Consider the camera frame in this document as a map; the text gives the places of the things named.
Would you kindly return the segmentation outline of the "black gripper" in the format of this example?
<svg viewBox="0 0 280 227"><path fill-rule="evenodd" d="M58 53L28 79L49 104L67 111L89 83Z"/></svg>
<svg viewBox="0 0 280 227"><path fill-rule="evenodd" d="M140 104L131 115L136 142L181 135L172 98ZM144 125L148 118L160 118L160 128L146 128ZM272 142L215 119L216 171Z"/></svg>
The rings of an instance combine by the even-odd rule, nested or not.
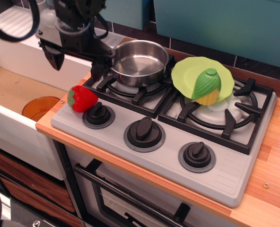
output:
<svg viewBox="0 0 280 227"><path fill-rule="evenodd" d="M95 28L93 22L76 30L66 24L55 26L56 29L48 29L42 35L36 32L50 65L60 70L64 55L91 61L91 78L94 82L99 81L107 65L112 65L115 55L115 51L103 42L109 35L108 24L103 24L102 32Z"/></svg>

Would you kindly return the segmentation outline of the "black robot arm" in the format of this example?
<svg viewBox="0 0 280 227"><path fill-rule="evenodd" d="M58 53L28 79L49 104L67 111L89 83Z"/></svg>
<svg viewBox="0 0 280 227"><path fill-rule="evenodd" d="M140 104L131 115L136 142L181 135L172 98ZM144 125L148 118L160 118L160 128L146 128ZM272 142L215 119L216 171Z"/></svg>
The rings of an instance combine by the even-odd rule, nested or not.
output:
<svg viewBox="0 0 280 227"><path fill-rule="evenodd" d="M95 33L95 20L100 21L105 30L108 24L100 15L106 8L104 0L55 0L54 9L39 8L40 22L36 32L39 45L50 65L60 70L65 55L90 61L91 77L100 80L104 72L112 66L115 51Z"/></svg>

